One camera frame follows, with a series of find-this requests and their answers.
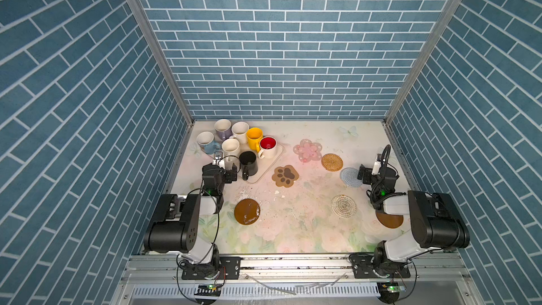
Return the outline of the blue woven round coaster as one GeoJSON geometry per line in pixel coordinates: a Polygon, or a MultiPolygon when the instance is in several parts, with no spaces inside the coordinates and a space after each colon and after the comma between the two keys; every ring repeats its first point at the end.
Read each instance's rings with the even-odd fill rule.
{"type": "Polygon", "coordinates": [[[357,188],[364,183],[359,179],[359,170],[352,167],[346,167],[340,172],[340,179],[349,187],[357,188]]]}

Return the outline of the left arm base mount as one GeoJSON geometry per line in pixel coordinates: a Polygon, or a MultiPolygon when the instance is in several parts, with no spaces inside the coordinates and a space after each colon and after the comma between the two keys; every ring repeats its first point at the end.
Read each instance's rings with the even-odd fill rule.
{"type": "Polygon", "coordinates": [[[209,263],[191,264],[186,260],[179,263],[182,280],[238,280],[241,268],[239,256],[214,256],[209,263]]]}

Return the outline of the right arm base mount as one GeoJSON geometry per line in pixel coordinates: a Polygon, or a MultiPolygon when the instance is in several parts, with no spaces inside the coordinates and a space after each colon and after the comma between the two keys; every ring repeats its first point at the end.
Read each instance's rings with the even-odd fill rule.
{"type": "Polygon", "coordinates": [[[350,254],[348,260],[356,279],[411,277],[406,263],[390,261],[385,256],[358,253],[350,254]]]}

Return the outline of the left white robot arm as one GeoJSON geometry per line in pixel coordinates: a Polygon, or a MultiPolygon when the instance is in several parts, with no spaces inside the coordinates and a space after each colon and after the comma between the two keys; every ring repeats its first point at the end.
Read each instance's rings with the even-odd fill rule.
{"type": "Polygon", "coordinates": [[[143,238],[146,251],[175,253],[182,257],[180,268],[189,275],[216,272],[220,268],[217,245],[198,236],[200,215],[219,215],[224,203],[224,186],[237,180],[238,169],[207,164],[202,168],[203,186],[186,196],[164,194],[152,214],[143,238]]]}

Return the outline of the brown paw coaster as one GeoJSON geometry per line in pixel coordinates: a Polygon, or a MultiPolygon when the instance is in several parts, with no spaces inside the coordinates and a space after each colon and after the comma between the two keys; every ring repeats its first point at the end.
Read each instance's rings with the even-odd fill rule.
{"type": "Polygon", "coordinates": [[[299,173],[292,165],[277,167],[272,175],[272,181],[275,182],[277,187],[290,188],[298,179],[299,173]]]}

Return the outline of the multicolour stitched round coaster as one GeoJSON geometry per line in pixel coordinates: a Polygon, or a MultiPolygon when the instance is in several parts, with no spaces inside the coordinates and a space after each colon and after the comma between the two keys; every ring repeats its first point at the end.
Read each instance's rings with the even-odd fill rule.
{"type": "Polygon", "coordinates": [[[331,201],[331,209],[338,217],[350,218],[357,213],[357,204],[349,196],[337,195],[331,201]]]}

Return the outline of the pink flower coaster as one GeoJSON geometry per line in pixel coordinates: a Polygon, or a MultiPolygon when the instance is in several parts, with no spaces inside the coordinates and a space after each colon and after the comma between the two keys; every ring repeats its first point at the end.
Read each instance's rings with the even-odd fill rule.
{"type": "Polygon", "coordinates": [[[299,161],[303,163],[320,161],[322,158],[322,149],[322,145],[312,142],[309,139],[302,139],[299,145],[293,147],[294,153],[298,155],[299,161]]]}

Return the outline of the brown round coaster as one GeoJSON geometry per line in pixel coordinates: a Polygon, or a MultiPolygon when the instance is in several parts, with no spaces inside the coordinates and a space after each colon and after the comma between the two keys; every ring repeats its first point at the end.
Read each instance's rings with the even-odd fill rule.
{"type": "Polygon", "coordinates": [[[260,217],[261,207],[253,199],[243,199],[237,203],[234,209],[234,217],[241,225],[252,225],[260,217]]]}
{"type": "Polygon", "coordinates": [[[390,229],[397,229],[402,226],[404,222],[403,215],[389,215],[386,213],[376,212],[375,216],[377,220],[385,227],[390,229]]]}

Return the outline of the woven rattan coaster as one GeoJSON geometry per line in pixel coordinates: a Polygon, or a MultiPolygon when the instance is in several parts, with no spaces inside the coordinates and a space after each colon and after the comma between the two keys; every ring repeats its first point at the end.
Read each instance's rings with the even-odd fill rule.
{"type": "Polygon", "coordinates": [[[337,172],[343,168],[344,162],[339,155],[328,153],[321,158],[321,165],[329,172],[337,172]]]}

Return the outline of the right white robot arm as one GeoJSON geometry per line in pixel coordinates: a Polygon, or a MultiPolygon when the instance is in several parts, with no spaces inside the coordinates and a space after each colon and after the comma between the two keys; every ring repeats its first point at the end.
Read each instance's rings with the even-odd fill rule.
{"type": "Polygon", "coordinates": [[[469,230],[450,195],[396,192],[397,179],[397,171],[386,165],[361,165],[358,173],[358,180],[371,187],[367,195],[382,224],[393,227],[406,219],[410,221],[405,233],[377,245],[371,262],[377,273],[394,273],[412,258],[428,252],[468,247],[469,230]]]}

